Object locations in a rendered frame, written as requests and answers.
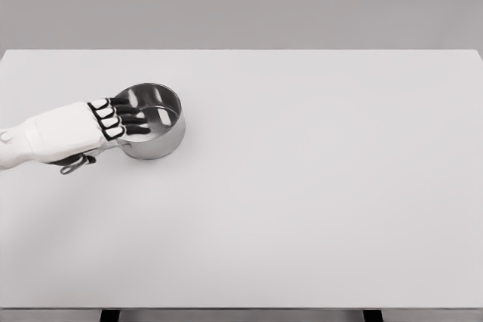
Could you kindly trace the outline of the steel pot with long handle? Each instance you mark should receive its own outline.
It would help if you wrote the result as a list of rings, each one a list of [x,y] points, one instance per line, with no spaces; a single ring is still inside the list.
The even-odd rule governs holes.
[[[141,83],[122,90],[117,96],[145,115],[147,122],[143,126],[149,133],[124,135],[99,149],[56,161],[63,175],[95,163],[96,157],[108,149],[119,148],[137,160],[152,160],[170,154],[181,144],[186,122],[180,98],[173,90],[162,84]]]

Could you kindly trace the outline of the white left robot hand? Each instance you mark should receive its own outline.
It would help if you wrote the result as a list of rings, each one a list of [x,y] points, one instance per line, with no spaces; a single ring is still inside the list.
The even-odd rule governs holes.
[[[70,165],[117,146],[123,136],[146,136],[151,129],[139,108],[122,97],[76,102],[25,122],[32,160]]]

